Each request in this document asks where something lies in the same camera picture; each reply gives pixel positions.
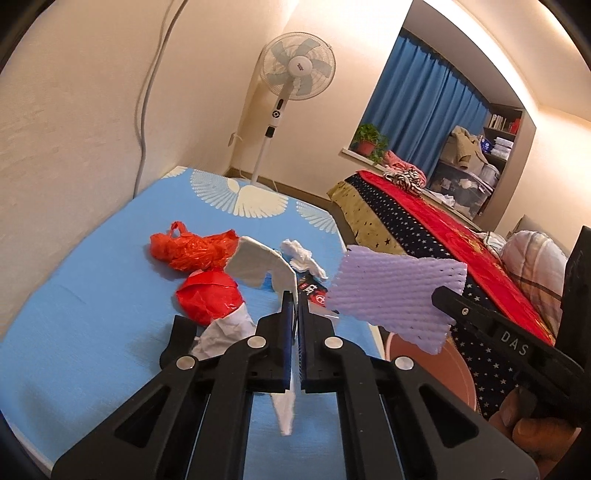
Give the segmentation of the right hand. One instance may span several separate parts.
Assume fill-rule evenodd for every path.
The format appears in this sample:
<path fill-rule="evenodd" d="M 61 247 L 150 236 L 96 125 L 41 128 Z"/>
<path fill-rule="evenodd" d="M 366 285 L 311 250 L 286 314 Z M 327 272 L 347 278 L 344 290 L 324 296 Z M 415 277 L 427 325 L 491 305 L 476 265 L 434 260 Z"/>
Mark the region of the right hand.
<path fill-rule="evenodd" d="M 557 418 L 526 418 L 522 413 L 520 388 L 502 402 L 489 423 L 532 457 L 545 479 L 579 436 L 581 429 Z"/>

